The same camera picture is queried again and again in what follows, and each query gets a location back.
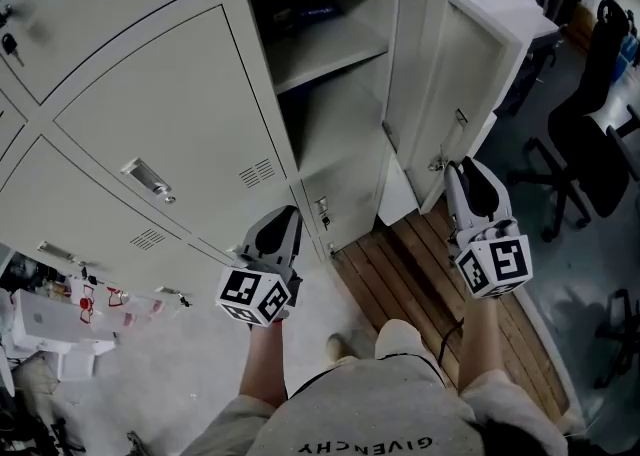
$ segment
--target key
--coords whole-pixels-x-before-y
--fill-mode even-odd
[[[24,67],[24,63],[18,55],[18,42],[16,42],[16,39],[13,38],[13,35],[11,33],[7,33],[2,37],[2,48],[4,49],[4,52],[6,52],[9,56],[13,56],[16,60],[18,60],[18,63],[20,63],[21,67]]]

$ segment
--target shoe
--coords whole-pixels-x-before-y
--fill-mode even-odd
[[[342,335],[334,333],[327,339],[327,356],[335,363],[345,356],[356,356],[356,354]]]

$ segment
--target sleeve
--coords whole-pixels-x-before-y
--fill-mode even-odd
[[[526,431],[549,456],[567,456],[567,441],[527,393],[500,370],[478,376],[460,395],[479,423],[491,419]]]
[[[259,399],[238,396],[181,456],[244,456],[274,411]]]

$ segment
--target office chair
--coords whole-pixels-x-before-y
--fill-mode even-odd
[[[624,321],[622,331],[619,329],[612,330],[605,323],[596,330],[596,338],[610,339],[622,343],[618,356],[611,366],[609,373],[605,378],[598,378],[595,382],[595,388],[604,388],[616,374],[624,374],[633,364],[634,355],[640,354],[640,306],[636,301],[636,313],[631,312],[631,303],[629,301],[629,291],[627,289],[619,289],[616,291],[614,298],[622,298],[624,300]]]
[[[599,110],[606,102],[620,44],[628,31],[628,20],[622,8],[613,0],[603,0],[598,7],[598,22],[591,37],[580,85],[549,115],[549,136],[567,166],[563,168],[540,140],[532,138],[525,145],[525,150],[537,148],[551,173],[513,170],[507,174],[507,182],[511,185],[518,182],[547,184],[558,193],[553,227],[542,232],[546,242],[560,233],[567,197],[582,215],[577,222],[578,228],[586,227],[591,221],[572,181],[579,181],[580,189],[603,218],[614,211],[626,190],[629,165],[617,141],[585,115]]]

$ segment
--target person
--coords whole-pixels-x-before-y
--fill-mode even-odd
[[[238,396],[182,456],[567,454],[560,431],[503,370],[493,299],[466,302],[458,396],[401,320],[380,330],[375,359],[331,336],[333,365],[290,398],[282,322],[250,337]]]

